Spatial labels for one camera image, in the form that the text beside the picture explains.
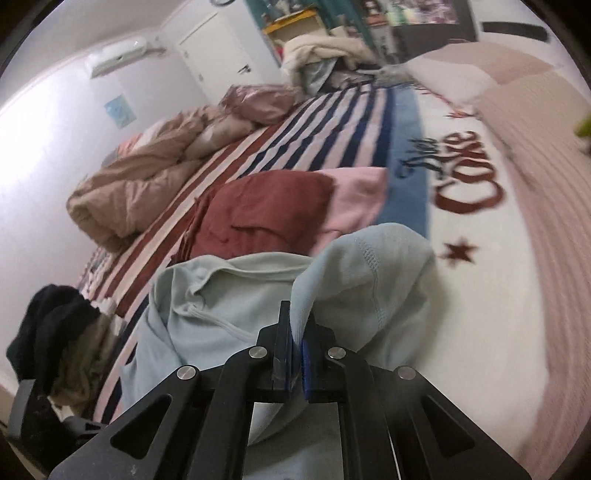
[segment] poster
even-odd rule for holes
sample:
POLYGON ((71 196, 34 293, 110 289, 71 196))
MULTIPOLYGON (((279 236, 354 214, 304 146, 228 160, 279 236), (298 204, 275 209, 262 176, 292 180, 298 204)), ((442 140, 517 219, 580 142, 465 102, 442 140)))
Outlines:
POLYGON ((136 120, 136 116, 123 95, 105 104, 105 110, 118 128, 123 128, 136 120))
POLYGON ((420 24, 457 24, 452 0, 382 0, 392 27, 420 24))

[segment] pink cloth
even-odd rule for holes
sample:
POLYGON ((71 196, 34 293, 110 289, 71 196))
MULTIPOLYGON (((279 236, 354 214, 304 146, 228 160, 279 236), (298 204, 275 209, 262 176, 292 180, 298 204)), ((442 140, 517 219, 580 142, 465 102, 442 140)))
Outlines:
POLYGON ((310 255, 318 255, 332 240, 372 224, 386 201, 388 169, 379 167, 329 168, 318 173, 335 180, 326 220, 310 255))

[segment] striped bedsheet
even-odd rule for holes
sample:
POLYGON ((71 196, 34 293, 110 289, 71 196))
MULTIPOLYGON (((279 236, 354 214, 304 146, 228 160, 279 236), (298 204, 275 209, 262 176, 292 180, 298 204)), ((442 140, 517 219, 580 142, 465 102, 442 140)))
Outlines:
POLYGON ((557 339, 544 329, 544 292, 508 162, 481 121, 419 86, 308 100, 218 152, 130 249, 95 265, 84 294, 112 297, 129 326, 89 416, 109 423, 123 411, 120 368, 134 355, 152 279, 177 251, 195 197, 262 170, 357 166, 388 168, 377 222, 411 228, 436 254, 432 331, 413 366, 528 470, 552 456, 523 454, 547 440, 536 425, 551 400, 545 355, 557 339))
POLYGON ((365 85, 310 99, 284 122, 219 151, 127 251, 105 258, 83 293, 95 300, 112 297, 116 314, 129 325, 96 400, 94 420, 109 423, 122 411, 119 369, 134 354, 135 327, 151 280, 177 251, 194 199, 212 185, 258 171, 387 166, 395 90, 365 85))

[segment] metal screw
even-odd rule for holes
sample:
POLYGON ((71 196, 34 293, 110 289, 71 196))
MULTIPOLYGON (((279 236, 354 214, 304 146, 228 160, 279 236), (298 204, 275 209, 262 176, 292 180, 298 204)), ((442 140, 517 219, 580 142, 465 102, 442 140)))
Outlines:
POLYGON ((345 352, 344 348, 341 348, 339 346, 329 348, 329 357, 334 358, 335 360, 344 358, 345 355, 347 355, 347 352, 345 352))
POLYGON ((251 358, 265 358, 267 356, 267 349, 263 346, 254 346, 248 351, 251 358))
POLYGON ((417 376, 417 371, 411 367, 400 367, 398 369, 398 376, 403 380, 412 380, 417 376))
POLYGON ((191 365, 185 365, 177 370, 177 377, 181 380, 191 380, 195 375, 197 375, 197 370, 191 365))

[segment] star print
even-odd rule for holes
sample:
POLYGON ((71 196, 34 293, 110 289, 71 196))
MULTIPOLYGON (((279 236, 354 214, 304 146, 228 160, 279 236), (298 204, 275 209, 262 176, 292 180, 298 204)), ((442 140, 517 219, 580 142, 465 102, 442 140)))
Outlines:
POLYGON ((468 244, 468 240, 460 238, 457 245, 445 244, 447 252, 443 255, 439 255, 439 258, 449 260, 449 266, 455 267, 458 261, 475 263, 470 254, 473 250, 478 250, 476 245, 468 244))

